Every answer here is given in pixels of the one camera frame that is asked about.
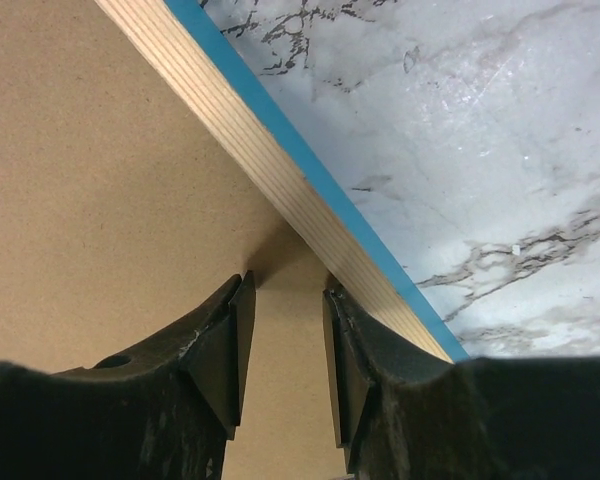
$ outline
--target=blue edge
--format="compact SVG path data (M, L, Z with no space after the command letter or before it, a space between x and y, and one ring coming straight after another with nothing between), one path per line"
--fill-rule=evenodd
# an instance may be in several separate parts
M178 21L204 49L234 90L272 133L331 209L340 217L398 294L427 327L454 362L468 358L458 340L429 305L418 287L400 267L387 247L347 198L315 153L249 70L229 41L196 0L165 0Z

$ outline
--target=black robotic claw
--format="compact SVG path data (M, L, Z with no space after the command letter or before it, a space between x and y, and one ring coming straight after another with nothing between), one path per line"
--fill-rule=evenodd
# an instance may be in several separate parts
M359 479L600 480L600 357L449 364L324 293L336 442Z
M249 272L92 369L0 363L0 479L219 479L254 313Z

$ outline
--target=white marble countertop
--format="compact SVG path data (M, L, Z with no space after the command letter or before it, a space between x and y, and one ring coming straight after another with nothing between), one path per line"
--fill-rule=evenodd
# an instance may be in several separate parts
M470 355L600 353L600 0L200 3Z

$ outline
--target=screw hole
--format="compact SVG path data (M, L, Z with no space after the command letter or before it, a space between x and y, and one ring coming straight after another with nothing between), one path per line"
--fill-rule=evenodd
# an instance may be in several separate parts
M99 361L98 364L93 368L116 368L126 365L130 361L131 357L127 355L111 355L110 357Z

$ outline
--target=blue tape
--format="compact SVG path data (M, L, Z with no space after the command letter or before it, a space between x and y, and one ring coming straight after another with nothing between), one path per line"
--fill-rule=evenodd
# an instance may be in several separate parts
M198 5L196 0L165 0L173 15L211 58L233 89L242 97L278 144L304 173L309 184L353 234L371 260L387 276L398 294L431 332L453 361L468 358L458 340L449 331L422 292L382 243L315 153L269 96L240 55Z

